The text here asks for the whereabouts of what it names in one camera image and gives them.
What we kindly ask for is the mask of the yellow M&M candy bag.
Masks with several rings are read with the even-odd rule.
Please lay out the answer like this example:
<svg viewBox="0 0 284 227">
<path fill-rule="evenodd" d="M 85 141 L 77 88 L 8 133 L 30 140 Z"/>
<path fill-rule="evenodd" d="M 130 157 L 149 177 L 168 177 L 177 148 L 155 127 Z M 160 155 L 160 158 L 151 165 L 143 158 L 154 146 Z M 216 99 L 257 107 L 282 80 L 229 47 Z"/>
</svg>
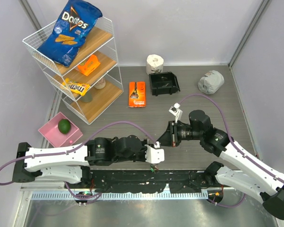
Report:
<svg viewBox="0 0 284 227">
<path fill-rule="evenodd" d="M 68 87 L 71 92 L 79 94 L 80 96 L 85 96 L 85 94 L 90 88 L 89 84 L 79 83 L 77 81 L 71 80 L 70 78 L 66 78 L 62 85 L 64 87 Z"/>
</svg>

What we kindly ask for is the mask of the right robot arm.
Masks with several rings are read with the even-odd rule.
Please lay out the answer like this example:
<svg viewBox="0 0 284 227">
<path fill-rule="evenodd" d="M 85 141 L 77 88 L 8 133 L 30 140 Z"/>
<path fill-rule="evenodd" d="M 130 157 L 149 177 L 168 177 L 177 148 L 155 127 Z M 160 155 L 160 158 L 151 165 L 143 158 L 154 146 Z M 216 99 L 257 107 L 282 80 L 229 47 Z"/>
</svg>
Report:
<svg viewBox="0 0 284 227">
<path fill-rule="evenodd" d="M 233 187 L 259 201 L 275 218 L 284 220 L 284 174 L 250 154 L 228 133 L 213 127 L 202 110 L 189 114 L 189 124 L 170 121 L 158 142 L 165 147 L 177 147 L 184 140 L 198 140 L 201 147 L 235 165 L 236 173 L 227 166 L 213 162 L 205 173 L 209 186 L 218 183 Z"/>
</svg>

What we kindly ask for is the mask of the blue Doritos chip bag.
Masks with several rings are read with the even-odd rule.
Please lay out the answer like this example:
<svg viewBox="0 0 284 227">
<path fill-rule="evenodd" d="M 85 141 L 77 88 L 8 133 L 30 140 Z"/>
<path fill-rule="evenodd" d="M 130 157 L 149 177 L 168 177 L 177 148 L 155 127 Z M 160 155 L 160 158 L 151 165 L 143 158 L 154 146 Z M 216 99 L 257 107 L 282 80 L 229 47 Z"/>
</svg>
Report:
<svg viewBox="0 0 284 227">
<path fill-rule="evenodd" d="M 100 17 L 102 12 L 94 5 L 84 0 L 68 1 L 56 20 L 52 33 L 37 50 L 51 60 L 69 67 Z"/>
</svg>

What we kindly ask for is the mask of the green lime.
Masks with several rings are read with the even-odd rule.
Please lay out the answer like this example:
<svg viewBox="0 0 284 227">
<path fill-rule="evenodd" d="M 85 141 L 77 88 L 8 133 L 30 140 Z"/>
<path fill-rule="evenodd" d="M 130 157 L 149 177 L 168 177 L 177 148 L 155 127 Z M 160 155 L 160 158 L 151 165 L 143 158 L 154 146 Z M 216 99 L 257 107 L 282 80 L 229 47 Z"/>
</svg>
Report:
<svg viewBox="0 0 284 227">
<path fill-rule="evenodd" d="M 71 130 L 71 123 L 67 119 L 61 119 L 58 122 L 58 130 L 62 134 L 67 134 Z"/>
</svg>

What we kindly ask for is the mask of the black plastic storage bin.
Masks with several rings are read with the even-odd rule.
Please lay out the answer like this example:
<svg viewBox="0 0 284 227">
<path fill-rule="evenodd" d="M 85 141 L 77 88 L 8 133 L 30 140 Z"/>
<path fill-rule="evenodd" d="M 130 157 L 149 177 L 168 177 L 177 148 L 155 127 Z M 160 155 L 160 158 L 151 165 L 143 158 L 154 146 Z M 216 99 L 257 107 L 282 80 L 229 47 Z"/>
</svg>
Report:
<svg viewBox="0 0 284 227">
<path fill-rule="evenodd" d="M 180 92 L 176 75 L 172 72 L 149 74 L 151 94 L 153 96 Z"/>
</svg>

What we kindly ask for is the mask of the orange razor box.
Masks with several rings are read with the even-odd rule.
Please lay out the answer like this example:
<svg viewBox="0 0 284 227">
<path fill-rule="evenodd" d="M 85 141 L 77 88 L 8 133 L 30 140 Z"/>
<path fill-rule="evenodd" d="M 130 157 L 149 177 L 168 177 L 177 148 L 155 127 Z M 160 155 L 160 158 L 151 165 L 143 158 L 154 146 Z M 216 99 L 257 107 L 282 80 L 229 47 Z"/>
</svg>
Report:
<svg viewBox="0 0 284 227">
<path fill-rule="evenodd" d="M 143 108 L 146 106 L 146 84 L 144 81 L 129 83 L 128 106 L 130 108 Z"/>
</svg>

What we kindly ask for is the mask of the pink plastic tray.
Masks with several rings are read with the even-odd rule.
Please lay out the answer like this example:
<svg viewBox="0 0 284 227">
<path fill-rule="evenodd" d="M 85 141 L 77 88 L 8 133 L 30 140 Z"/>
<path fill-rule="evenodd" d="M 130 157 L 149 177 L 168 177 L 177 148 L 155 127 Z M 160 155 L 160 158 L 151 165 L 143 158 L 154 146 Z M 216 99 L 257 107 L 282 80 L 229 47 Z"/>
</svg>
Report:
<svg viewBox="0 0 284 227">
<path fill-rule="evenodd" d="M 58 122 L 61 119 L 69 120 L 62 112 L 59 112 L 38 130 L 55 148 L 73 145 L 83 135 L 81 130 L 71 120 L 69 120 L 71 123 L 71 130 L 69 133 L 60 133 L 58 130 Z"/>
</svg>

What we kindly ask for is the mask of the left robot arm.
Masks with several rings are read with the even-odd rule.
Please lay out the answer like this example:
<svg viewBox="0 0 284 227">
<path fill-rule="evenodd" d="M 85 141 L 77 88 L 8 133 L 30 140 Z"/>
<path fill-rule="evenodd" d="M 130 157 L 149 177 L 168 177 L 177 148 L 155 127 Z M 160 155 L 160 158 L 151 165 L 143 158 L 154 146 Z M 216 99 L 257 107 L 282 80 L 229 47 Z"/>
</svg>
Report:
<svg viewBox="0 0 284 227">
<path fill-rule="evenodd" d="M 21 142 L 12 182 L 29 183 L 38 177 L 49 177 L 86 188 L 92 177 L 83 171 L 84 167 L 109 166 L 125 161 L 145 162 L 147 142 L 135 135 L 112 139 L 98 137 L 78 145 L 43 149 Z"/>
</svg>

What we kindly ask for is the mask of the keys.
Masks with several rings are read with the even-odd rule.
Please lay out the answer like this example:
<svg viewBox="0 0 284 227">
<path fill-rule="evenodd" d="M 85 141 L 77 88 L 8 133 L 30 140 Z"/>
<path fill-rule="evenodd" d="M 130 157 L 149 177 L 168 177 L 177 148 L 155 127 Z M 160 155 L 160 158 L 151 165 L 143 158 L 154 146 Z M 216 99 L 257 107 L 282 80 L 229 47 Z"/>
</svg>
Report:
<svg viewBox="0 0 284 227">
<path fill-rule="evenodd" d="M 156 82 L 156 88 L 168 87 L 171 85 L 172 85 L 171 79 L 167 76 L 158 77 Z"/>
</svg>

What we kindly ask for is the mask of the orange snack box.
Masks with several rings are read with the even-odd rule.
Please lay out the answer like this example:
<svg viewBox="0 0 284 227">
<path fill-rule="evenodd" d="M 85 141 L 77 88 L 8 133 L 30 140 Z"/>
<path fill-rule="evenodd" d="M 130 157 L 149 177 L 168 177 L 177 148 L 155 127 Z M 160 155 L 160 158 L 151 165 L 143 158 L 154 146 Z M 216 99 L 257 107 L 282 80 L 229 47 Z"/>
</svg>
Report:
<svg viewBox="0 0 284 227">
<path fill-rule="evenodd" d="M 96 68 L 100 66 L 100 62 L 96 55 L 92 54 L 88 59 L 81 62 L 77 67 L 76 70 L 82 73 L 85 76 L 88 76 L 92 73 Z"/>
</svg>

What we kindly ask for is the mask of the grey wrapped paper bundle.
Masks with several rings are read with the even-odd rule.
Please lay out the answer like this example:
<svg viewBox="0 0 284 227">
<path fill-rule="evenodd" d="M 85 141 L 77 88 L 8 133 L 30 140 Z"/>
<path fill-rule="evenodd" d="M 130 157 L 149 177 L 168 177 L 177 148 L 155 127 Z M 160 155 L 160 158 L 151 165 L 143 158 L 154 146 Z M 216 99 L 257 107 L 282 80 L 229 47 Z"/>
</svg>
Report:
<svg viewBox="0 0 284 227">
<path fill-rule="evenodd" d="M 200 78 L 197 85 L 201 92 L 212 95 L 224 84 L 224 82 L 224 76 L 220 72 L 211 70 Z"/>
</svg>

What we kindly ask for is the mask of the white toilet paper roll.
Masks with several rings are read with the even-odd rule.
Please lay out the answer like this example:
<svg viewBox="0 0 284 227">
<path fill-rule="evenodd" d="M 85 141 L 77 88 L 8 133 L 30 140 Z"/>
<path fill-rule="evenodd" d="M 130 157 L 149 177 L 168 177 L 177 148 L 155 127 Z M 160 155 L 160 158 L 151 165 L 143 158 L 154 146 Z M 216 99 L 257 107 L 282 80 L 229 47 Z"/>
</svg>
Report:
<svg viewBox="0 0 284 227">
<path fill-rule="evenodd" d="M 163 72 L 164 59 L 156 54 L 151 54 L 146 59 L 146 73 L 161 73 Z"/>
</svg>

